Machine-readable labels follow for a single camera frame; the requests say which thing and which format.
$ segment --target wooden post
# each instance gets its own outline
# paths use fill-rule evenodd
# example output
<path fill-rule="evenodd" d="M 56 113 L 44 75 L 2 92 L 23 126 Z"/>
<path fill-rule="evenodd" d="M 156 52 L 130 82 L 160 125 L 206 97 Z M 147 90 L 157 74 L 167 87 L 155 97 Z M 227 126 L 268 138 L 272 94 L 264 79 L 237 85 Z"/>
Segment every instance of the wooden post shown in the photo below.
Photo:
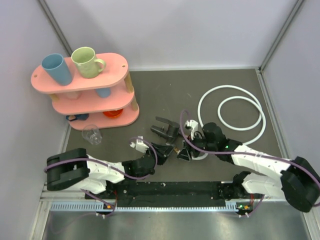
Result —
<path fill-rule="evenodd" d="M 133 93 L 135 89 L 134 89 L 134 86 L 132 85 L 130 72 L 128 72 L 128 74 L 124 78 L 124 82 L 125 82 L 126 90 L 128 91 L 128 93 Z"/>
<path fill-rule="evenodd" d="M 138 111 L 138 109 L 139 109 L 139 106 L 138 106 L 138 103 L 136 100 L 136 96 L 133 97 L 133 100 L 131 102 L 131 107 L 132 107 L 133 111 Z"/>
<path fill-rule="evenodd" d="M 57 95 L 57 94 L 55 94 L 55 93 L 53 93 L 53 94 L 49 94 L 49 97 L 51 98 L 51 100 L 52 100 L 53 102 L 55 102 L 55 101 L 58 101 L 58 100 L 59 100 L 58 95 Z"/>

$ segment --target white ring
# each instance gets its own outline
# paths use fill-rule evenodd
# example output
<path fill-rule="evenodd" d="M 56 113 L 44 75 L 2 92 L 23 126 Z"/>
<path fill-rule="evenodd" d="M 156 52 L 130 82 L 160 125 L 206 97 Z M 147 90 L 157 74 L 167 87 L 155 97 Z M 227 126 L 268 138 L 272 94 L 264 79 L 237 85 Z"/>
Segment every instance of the white ring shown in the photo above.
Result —
<path fill-rule="evenodd" d="M 259 134 L 258 134 L 254 139 L 252 139 L 252 140 L 250 140 L 250 141 L 247 141 L 247 142 L 244 142 L 243 144 L 244 144 L 244 145 L 249 145 L 249 144 L 254 143 L 254 142 L 257 141 L 257 140 L 264 134 L 264 132 L 265 132 L 266 125 L 267 125 L 267 123 L 266 123 L 266 116 L 265 116 L 265 114 L 264 114 L 264 112 L 263 112 L 263 110 L 262 110 L 262 106 L 261 106 L 259 100 L 258 100 L 251 92 L 249 92 L 249 91 L 247 91 L 247 90 L 245 90 L 245 89 L 243 89 L 243 88 L 241 88 L 241 87 L 238 87 L 238 86 L 233 86 L 233 85 L 221 85 L 221 86 L 216 86 L 216 87 L 211 88 L 210 90 L 208 90 L 208 91 L 201 97 L 201 99 L 200 99 L 200 101 L 199 101 L 199 104 L 198 104 L 198 109 L 197 109 L 197 114 L 198 114 L 198 119 L 199 119 L 199 124 L 200 124 L 200 126 L 201 126 L 201 127 L 204 126 L 204 123 L 203 123 L 202 118 L 201 118 L 201 104 L 202 104 L 202 102 L 204 101 L 205 97 L 206 97 L 208 94 L 210 94 L 210 93 L 212 93 L 213 91 L 215 91 L 215 90 L 225 89 L 225 88 L 237 89 L 237 90 L 239 90 L 239 91 L 241 91 L 241 92 L 244 92 L 244 93 L 248 94 L 251 98 L 253 98 L 254 101 L 251 100 L 250 98 L 247 98 L 247 97 L 244 97 L 244 96 L 231 96 L 231 97 L 228 97 L 228 98 L 226 98 L 225 100 L 223 100 L 223 101 L 220 103 L 220 105 L 219 105 L 219 107 L 218 107 L 218 110 L 217 110 L 217 113 L 218 113 L 218 117 L 219 117 L 219 119 L 220 119 L 220 121 L 222 122 L 223 125 L 225 125 L 227 128 L 230 128 L 230 129 L 236 130 L 236 131 L 247 131 L 247 130 L 251 130 L 251 129 L 255 128 L 255 127 L 261 122 L 261 119 L 262 119 L 262 128 L 261 128 L 261 131 L 259 132 Z M 221 112 L 220 112 L 220 111 L 221 111 L 221 107 L 222 107 L 222 105 L 223 105 L 225 102 L 230 101 L 230 100 L 233 100 L 233 99 L 246 100 L 246 101 L 252 103 L 252 104 L 258 109 L 258 111 L 260 112 L 259 118 L 258 118 L 258 120 L 257 120 L 253 125 L 248 126 L 248 127 L 234 127 L 234 126 L 229 125 L 228 123 L 226 123 L 226 122 L 223 120 L 223 118 L 222 118 L 222 116 L 221 116 Z M 193 158 L 193 160 L 202 160 L 202 159 L 206 158 L 207 155 L 208 155 L 208 154 L 205 153 L 205 154 L 202 155 L 202 156 Z"/>

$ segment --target mug handle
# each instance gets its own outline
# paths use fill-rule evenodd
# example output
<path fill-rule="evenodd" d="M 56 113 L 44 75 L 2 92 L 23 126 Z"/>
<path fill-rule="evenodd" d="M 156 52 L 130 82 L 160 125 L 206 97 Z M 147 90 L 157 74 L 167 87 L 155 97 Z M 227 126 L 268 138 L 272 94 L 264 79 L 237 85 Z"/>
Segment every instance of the mug handle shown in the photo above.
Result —
<path fill-rule="evenodd" d="M 98 71 L 101 73 L 106 68 L 106 62 L 100 58 L 94 60 L 96 63 L 100 63 L 103 65 L 103 68 L 100 68 Z"/>

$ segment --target orange cup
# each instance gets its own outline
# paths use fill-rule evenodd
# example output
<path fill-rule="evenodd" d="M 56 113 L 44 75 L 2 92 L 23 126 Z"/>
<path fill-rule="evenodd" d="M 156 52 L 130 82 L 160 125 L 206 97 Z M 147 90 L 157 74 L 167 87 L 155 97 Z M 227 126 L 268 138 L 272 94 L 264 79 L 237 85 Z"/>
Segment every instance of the orange cup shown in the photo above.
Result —
<path fill-rule="evenodd" d="M 119 109 L 115 111 L 104 111 L 103 114 L 110 119 L 115 119 L 115 118 L 118 118 L 123 111 L 124 111 L 123 109 Z"/>

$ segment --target pink shelf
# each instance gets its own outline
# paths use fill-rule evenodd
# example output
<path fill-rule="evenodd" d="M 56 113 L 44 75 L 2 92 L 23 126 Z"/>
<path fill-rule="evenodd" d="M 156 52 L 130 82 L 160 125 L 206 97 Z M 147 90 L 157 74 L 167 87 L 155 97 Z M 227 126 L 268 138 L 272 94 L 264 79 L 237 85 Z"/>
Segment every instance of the pink shelf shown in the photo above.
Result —
<path fill-rule="evenodd" d="M 61 86 L 56 83 L 41 65 L 32 73 L 31 84 L 43 94 L 57 94 L 112 87 L 127 76 L 128 63 L 123 56 L 116 53 L 100 53 L 96 56 L 106 62 L 106 68 L 95 78 L 83 78 L 77 71 L 71 57 L 65 57 L 66 64 L 73 76 L 69 85 Z"/>
<path fill-rule="evenodd" d="M 63 115 L 87 114 L 123 109 L 129 105 L 135 93 L 128 93 L 125 81 L 111 87 L 111 95 L 99 97 L 95 90 L 81 92 L 77 100 L 68 99 L 65 94 L 58 94 L 59 100 L 53 101 L 53 108 Z"/>
<path fill-rule="evenodd" d="M 114 128 L 132 124 L 139 115 L 138 111 L 133 111 L 131 105 L 123 109 L 123 113 L 118 118 L 108 118 L 102 112 L 90 113 L 89 118 L 85 121 L 70 121 L 69 124 L 76 130 L 83 130 L 85 126 L 94 124 L 98 128 Z"/>

